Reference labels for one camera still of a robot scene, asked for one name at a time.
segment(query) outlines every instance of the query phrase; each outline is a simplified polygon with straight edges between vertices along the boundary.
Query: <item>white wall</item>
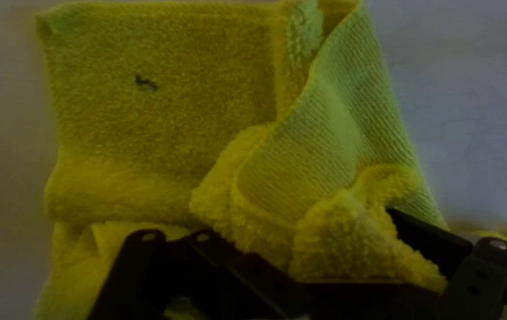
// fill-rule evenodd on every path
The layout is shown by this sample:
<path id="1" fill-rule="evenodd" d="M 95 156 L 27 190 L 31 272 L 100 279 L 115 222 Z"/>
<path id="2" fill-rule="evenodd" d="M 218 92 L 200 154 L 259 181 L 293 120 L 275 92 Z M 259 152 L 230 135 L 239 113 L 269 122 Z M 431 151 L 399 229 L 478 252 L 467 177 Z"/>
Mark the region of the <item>white wall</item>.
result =
<path id="1" fill-rule="evenodd" d="M 0 318 L 29 318 L 49 272 L 42 190 L 54 165 L 54 115 L 31 19 L 49 5 L 0 0 Z M 507 220 L 507 1 L 371 0 L 371 8 L 447 216 L 501 227 Z"/>

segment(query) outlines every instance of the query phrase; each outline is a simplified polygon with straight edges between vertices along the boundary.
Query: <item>white background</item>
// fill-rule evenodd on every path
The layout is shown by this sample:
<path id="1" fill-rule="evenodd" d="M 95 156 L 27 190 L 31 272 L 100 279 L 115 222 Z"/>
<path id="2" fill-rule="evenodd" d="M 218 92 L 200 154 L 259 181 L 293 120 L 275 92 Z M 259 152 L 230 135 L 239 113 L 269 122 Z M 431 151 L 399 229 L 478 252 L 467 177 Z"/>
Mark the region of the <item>white background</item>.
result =
<path id="1" fill-rule="evenodd" d="M 33 14 L 0 0 L 0 318 L 31 318 L 49 273 L 42 192 L 54 113 Z M 397 97 L 446 215 L 507 224 L 507 0 L 371 0 Z"/>

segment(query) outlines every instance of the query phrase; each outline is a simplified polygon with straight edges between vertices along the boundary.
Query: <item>folded towel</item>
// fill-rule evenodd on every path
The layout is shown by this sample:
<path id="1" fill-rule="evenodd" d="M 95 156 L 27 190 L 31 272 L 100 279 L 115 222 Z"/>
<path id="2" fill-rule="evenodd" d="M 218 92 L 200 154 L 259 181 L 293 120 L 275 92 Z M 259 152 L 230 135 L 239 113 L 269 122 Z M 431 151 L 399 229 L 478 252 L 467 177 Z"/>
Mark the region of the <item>folded towel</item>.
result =
<path id="1" fill-rule="evenodd" d="M 358 0 L 67 3 L 38 30 L 59 131 L 40 318 L 86 318 L 141 227 L 212 227 L 298 280 L 444 289 L 385 211 L 447 227 Z"/>

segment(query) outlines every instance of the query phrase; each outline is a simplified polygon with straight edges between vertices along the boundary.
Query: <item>towel fold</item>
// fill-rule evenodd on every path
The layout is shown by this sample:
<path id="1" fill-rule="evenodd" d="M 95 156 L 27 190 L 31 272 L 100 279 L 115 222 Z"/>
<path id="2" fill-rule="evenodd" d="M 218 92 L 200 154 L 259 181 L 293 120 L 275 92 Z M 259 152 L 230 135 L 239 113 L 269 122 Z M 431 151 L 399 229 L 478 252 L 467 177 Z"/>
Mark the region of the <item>towel fold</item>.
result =
<path id="1" fill-rule="evenodd" d="M 385 211 L 447 227 L 360 1 L 67 3 L 38 30 L 59 131 L 40 318 L 86 318 L 143 227 L 212 227 L 298 280 L 444 289 Z"/>

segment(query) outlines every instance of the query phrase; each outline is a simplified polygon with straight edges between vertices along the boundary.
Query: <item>fabric texture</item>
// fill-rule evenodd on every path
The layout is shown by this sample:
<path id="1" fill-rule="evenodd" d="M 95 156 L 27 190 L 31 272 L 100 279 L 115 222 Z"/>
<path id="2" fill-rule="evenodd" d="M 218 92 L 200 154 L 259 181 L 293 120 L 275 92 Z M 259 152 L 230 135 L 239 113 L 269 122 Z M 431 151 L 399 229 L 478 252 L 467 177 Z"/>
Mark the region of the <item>fabric texture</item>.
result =
<path id="1" fill-rule="evenodd" d="M 447 227 L 358 0 L 65 3 L 38 30 L 59 136 L 38 318 L 86 318 L 143 227 L 212 227 L 298 280 L 446 288 L 387 213 Z"/>

